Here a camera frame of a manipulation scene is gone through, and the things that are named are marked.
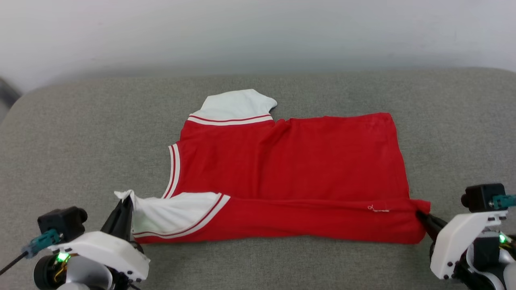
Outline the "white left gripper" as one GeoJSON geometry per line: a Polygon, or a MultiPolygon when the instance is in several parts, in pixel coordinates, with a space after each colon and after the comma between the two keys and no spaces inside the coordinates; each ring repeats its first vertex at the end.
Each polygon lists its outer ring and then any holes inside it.
{"type": "Polygon", "coordinates": [[[68,252],[125,273],[132,280],[146,280],[150,259],[133,247],[130,197],[120,200],[101,231],[87,232],[71,242],[48,246],[50,251],[68,252]]]}

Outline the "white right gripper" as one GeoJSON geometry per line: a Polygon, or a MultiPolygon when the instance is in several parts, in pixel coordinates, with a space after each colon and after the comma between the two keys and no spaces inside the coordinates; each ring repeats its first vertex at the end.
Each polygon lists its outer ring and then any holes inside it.
{"type": "Polygon", "coordinates": [[[482,231],[490,226],[499,226],[508,211],[488,211],[479,213],[461,213],[450,222],[422,211],[416,212],[416,217],[423,225],[428,236],[435,242],[431,257],[431,271],[443,280],[451,277],[453,265],[468,249],[482,231]]]}

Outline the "red and white garment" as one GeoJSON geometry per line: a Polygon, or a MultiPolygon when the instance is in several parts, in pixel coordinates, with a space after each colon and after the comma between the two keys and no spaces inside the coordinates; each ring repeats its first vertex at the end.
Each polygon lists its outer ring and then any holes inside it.
{"type": "Polygon", "coordinates": [[[389,113],[274,121],[277,102],[247,89],[212,95],[168,147],[160,198],[115,192],[133,203],[141,244],[318,236],[418,244],[397,130],[389,113]]]}

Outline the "grey fabric sofa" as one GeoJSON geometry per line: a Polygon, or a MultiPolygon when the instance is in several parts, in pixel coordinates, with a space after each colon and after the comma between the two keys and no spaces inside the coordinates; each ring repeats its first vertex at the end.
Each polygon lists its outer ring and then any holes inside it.
{"type": "MultiPolygon", "coordinates": [[[[37,217],[78,206],[99,229],[133,189],[160,197],[168,145],[209,95],[254,89],[277,100],[272,116],[389,112],[413,198],[449,220],[466,212],[467,186],[516,193],[516,72],[497,68],[329,74],[111,78],[40,88],[0,123],[0,268],[39,234],[37,217]]],[[[429,269],[417,245],[321,238],[149,245],[142,290],[467,290],[429,269]]]]}

